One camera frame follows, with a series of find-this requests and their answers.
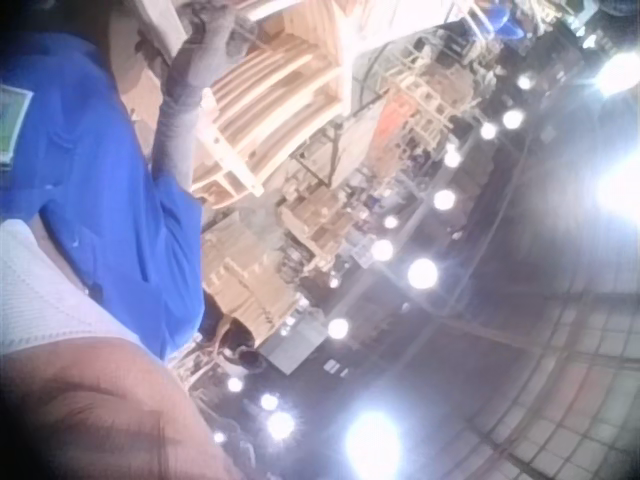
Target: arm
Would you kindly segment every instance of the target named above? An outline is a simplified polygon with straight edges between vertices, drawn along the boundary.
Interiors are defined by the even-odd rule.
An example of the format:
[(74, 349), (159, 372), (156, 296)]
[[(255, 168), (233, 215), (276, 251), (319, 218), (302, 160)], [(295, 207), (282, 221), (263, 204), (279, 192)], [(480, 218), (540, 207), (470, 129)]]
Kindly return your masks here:
[(186, 191), (191, 189), (202, 91), (248, 47), (245, 36), (233, 31), (236, 15), (230, 7), (202, 4), (194, 7), (193, 16), (193, 33), (178, 51), (164, 85), (152, 151), (154, 178), (169, 173)]

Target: wooden slat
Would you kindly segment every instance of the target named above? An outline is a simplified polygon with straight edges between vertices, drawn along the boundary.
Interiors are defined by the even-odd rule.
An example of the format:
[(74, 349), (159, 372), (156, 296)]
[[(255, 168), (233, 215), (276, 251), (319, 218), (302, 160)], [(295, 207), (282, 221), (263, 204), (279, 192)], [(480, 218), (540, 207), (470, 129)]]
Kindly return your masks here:
[(233, 172), (227, 173), (225, 175), (225, 178), (229, 182), (229, 185), (233, 187), (234, 191), (236, 192), (236, 195), (238, 196), (244, 195), (244, 193), (247, 191), (247, 187), (242, 185), (242, 182), (238, 180), (238, 178), (233, 174)]
[(302, 77), (284, 92), (276, 92), (270, 102), (256, 104), (246, 116), (243, 124), (227, 133), (229, 143), (237, 152), (243, 152), (252, 141), (261, 141), (295, 113), (313, 100), (315, 92), (340, 72), (338, 67), (328, 65), (314, 75)]
[(245, 0), (235, 7), (249, 20), (256, 22), (300, 2), (302, 0)]
[(258, 98), (269, 87), (305, 63), (311, 61), (315, 52), (317, 52), (317, 48), (312, 46), (304, 50), (292, 52), (290, 56), (268, 65), (267, 68), (262, 71), (255, 72), (253, 80), (247, 83), (244, 88), (238, 85), (238, 89), (232, 94), (222, 98), (218, 97), (220, 116), (217, 118), (216, 123), (222, 125), (230, 119), (234, 113), (240, 111), (246, 105), (249, 105), (249, 103)]
[(200, 185), (208, 183), (207, 179), (212, 179), (217, 175), (224, 173), (222, 166), (219, 163), (213, 165), (200, 164), (197, 165), (193, 171), (193, 186), (192, 189), (197, 189)]
[(226, 171), (233, 172), (238, 179), (256, 196), (264, 193), (264, 188), (215, 126), (204, 121), (198, 124), (197, 138)]
[(227, 192), (229, 192), (234, 197), (238, 196), (238, 192), (236, 191), (235, 188), (233, 188), (233, 185), (231, 185), (226, 175), (224, 174), (218, 175), (215, 181), (218, 182), (222, 188), (224, 188)]
[(319, 96), (308, 108), (287, 122), (280, 138), (255, 160), (253, 168), (258, 181), (264, 182), (298, 145), (333, 117), (339, 115), (341, 107), (338, 99)]
[(343, 114), (351, 110), (353, 62), (357, 51), (358, 19), (351, 21), (334, 0), (306, 0), (283, 12), (285, 31), (317, 45), (342, 74), (331, 82), (329, 93), (343, 102)]
[(267, 51), (264, 56), (256, 58), (255, 61), (250, 64), (240, 64), (229, 72), (229, 76), (225, 82), (215, 84), (213, 86), (213, 94), (216, 100), (218, 100), (218, 102), (224, 102), (227, 96), (234, 94), (242, 85), (254, 80), (256, 75), (268, 71), (269, 67), (273, 66), (275, 62), (281, 61), (283, 58), (289, 57), (294, 52), (299, 52), (309, 45), (290, 35), (286, 38), (290, 41), (285, 42), (283, 47), (277, 49), (274, 47), (273, 50)]
[(271, 50), (256, 50), (245, 58), (242, 63), (233, 67), (213, 85), (214, 92), (218, 92), (220, 95), (229, 87), (233, 88), (237, 80), (242, 78), (242, 75), (247, 71), (252, 71), (256, 66), (260, 65), (265, 58), (273, 59), (274, 54), (284, 54), (292, 49), (301, 47), (304, 44), (304, 41), (298, 37), (294, 37), (293, 35), (283, 35), (270, 45)]

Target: wooden chair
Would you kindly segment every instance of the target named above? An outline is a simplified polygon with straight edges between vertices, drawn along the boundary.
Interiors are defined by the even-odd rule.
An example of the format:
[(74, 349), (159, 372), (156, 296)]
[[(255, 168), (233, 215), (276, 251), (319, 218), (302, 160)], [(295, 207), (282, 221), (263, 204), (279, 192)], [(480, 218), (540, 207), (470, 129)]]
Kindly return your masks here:
[[(171, 58), (185, 34), (175, 10), (165, 5), (169, 0), (132, 1), (142, 18), (156, 27), (152, 38)], [(353, 64), (359, 53), (382, 39), (442, 23), (443, 5), (451, 5), (442, 0), (395, 2), (405, 12), (415, 4), (431, 13), (423, 16), (424, 22), (412, 18), (409, 24), (404, 17), (385, 20), (388, 14), (381, 12), (388, 7), (386, 0), (234, 2), (254, 21), (284, 9), (284, 33), (205, 92), (192, 193), (213, 208), (231, 205), (248, 193), (260, 196), (265, 180), (298, 145), (335, 116), (350, 112)], [(470, 0), (455, 2), (472, 5)], [(464, 4), (466, 15), (470, 7)], [(377, 19), (373, 27), (371, 18)], [(145, 69), (125, 104), (155, 126), (160, 101), (159, 82)]]
[(260, 345), (293, 312), (295, 290), (277, 269), (277, 257), (232, 214), (202, 237), (204, 288)]

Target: gray glove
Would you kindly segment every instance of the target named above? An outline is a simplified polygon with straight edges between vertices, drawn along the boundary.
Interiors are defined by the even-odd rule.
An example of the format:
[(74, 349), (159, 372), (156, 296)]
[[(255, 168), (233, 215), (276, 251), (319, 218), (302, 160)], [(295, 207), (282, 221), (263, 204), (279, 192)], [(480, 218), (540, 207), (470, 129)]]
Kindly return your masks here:
[(189, 38), (178, 51), (167, 76), (165, 94), (181, 101), (191, 91), (211, 85), (247, 53), (256, 26), (228, 5), (194, 1), (181, 6)]
[(188, 191), (202, 91), (245, 56), (256, 29), (227, 5), (198, 1), (184, 8), (191, 11), (191, 32), (164, 84), (151, 171), (155, 177), (171, 174)]

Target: wooden furniture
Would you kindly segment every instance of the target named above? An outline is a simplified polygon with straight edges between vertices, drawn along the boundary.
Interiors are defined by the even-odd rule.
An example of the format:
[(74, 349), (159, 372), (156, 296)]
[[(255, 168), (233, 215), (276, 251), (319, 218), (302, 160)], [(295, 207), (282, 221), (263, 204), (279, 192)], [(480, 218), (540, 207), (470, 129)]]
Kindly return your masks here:
[[(131, 1), (149, 36), (171, 59), (186, 38), (172, 0)], [(284, 32), (203, 95), (193, 194), (213, 208), (231, 205), (248, 193), (260, 196), (265, 180), (299, 144), (333, 117), (351, 111), (356, 56), (441, 24), (452, 1), (234, 1), (254, 21), (283, 10)], [(470, 0), (454, 4), (461, 16), (468, 16), (474, 6)], [(160, 84), (149, 69), (123, 100), (145, 124), (156, 125)]]
[(377, 71), (376, 89), (389, 92), (387, 109), (395, 110), (396, 125), (404, 122), (404, 130), (411, 127), (421, 143), (434, 151), (451, 128), (451, 117), (472, 105), (474, 78), (462, 66), (445, 69), (425, 57), (428, 55), (410, 45), (386, 52), (381, 62), (385, 68)]
[(233, 214), (202, 238), (204, 288), (220, 308), (244, 323), (260, 345), (297, 306), (278, 258)]
[(335, 257), (355, 223), (352, 213), (344, 210), (344, 201), (325, 186), (319, 186), (307, 197), (299, 197), (279, 209), (287, 230), (314, 255), (306, 270), (329, 271)]

